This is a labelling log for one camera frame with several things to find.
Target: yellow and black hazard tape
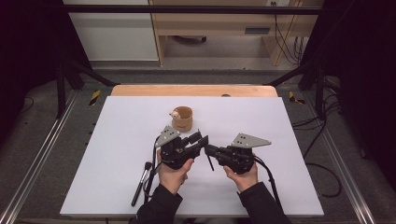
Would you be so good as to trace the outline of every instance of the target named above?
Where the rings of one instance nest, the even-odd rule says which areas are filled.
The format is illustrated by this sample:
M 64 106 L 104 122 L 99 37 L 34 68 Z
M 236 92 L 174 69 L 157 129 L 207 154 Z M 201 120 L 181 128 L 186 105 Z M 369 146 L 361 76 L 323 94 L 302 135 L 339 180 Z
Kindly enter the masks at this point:
M 97 100 L 98 97 L 99 97 L 99 94 L 100 94 L 100 91 L 95 91 L 95 92 L 93 93 L 92 98 L 91 98 L 91 100 L 90 100 L 90 105 L 95 105 L 96 100 Z
M 293 103 L 297 103 L 297 104 L 300 104 L 300 105 L 305 105 L 305 100 L 297 100 L 294 97 L 294 93 L 292 91 L 289 91 L 289 100 L 291 102 L 293 102 Z

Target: black horizontal bar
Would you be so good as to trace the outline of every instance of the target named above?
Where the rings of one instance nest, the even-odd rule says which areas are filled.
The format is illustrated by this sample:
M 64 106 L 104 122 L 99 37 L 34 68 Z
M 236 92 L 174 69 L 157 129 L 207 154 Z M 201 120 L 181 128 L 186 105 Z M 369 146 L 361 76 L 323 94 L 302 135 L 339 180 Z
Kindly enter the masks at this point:
M 140 5 L 64 5 L 44 6 L 77 13 L 197 13 L 197 14 L 271 14 L 321 15 L 334 9 L 321 7 L 222 7 L 222 6 L 140 6 Z

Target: silver metal plate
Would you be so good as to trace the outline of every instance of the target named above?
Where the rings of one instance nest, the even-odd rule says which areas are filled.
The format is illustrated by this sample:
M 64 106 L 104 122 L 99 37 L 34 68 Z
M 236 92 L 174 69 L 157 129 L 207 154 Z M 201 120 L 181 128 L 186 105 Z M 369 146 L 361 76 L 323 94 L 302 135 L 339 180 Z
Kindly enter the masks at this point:
M 271 142 L 245 133 L 240 133 L 235 137 L 231 145 L 233 147 L 251 148 L 271 145 Z
M 180 135 L 180 132 L 169 125 L 166 125 L 163 131 L 161 132 L 160 137 L 155 143 L 155 147 L 161 147 L 166 143 L 174 140 Z

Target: black brush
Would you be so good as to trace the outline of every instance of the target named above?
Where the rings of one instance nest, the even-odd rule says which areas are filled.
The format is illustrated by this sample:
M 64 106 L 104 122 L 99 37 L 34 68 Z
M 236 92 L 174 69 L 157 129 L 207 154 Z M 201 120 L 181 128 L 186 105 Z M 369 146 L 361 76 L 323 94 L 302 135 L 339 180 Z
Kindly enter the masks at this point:
M 137 198 L 139 197 L 140 191 L 142 190 L 143 182 L 146 179 L 146 175 L 149 173 L 151 164 L 152 164 L 151 162 L 146 161 L 145 171 L 143 172 L 142 178 L 140 178 L 139 185 L 137 186 L 137 190 L 136 190 L 136 193 L 134 194 L 134 199 L 132 200 L 131 206 L 134 206 L 137 202 Z

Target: black jacket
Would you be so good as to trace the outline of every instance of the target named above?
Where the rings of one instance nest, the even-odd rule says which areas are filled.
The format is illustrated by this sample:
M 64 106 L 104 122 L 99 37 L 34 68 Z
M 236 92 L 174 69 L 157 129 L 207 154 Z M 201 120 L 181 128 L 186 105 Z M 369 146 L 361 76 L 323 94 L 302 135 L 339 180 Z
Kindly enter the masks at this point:
M 291 223 L 262 182 L 238 195 L 252 224 Z M 160 184 L 154 190 L 151 200 L 139 208 L 136 219 L 131 224 L 173 224 L 182 200 L 180 195 L 173 195 Z

